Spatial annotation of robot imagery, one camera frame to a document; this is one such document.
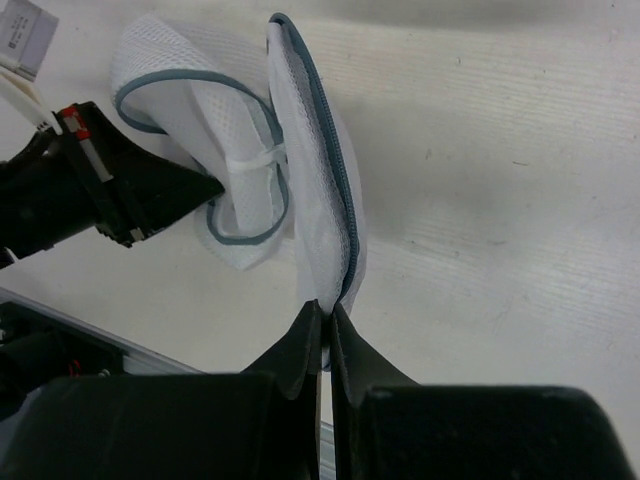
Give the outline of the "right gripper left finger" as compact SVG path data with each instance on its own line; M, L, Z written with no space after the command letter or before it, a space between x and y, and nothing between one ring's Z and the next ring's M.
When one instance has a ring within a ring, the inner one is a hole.
M320 477L323 311L306 302L288 331L245 369L269 376L269 403L260 427L261 479Z

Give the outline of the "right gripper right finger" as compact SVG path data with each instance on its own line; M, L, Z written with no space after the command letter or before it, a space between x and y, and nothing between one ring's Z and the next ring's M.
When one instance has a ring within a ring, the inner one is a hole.
M418 383L358 333L342 305L335 306L327 332L336 477L366 479L378 460L377 394Z

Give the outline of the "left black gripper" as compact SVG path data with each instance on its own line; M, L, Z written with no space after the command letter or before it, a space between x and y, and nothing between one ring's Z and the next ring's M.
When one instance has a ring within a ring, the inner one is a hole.
M55 114L1 164L1 258L24 259L95 227L130 247L220 197L221 182L150 153L93 102Z

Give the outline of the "white mesh laundry bag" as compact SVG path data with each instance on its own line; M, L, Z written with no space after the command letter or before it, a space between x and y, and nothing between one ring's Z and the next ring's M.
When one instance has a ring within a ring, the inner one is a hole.
M297 293L353 307L367 258L360 175L302 36L272 15L266 44L213 27L140 17L112 57L111 99L134 129L165 135L223 194L199 207L201 243L251 269L294 246Z

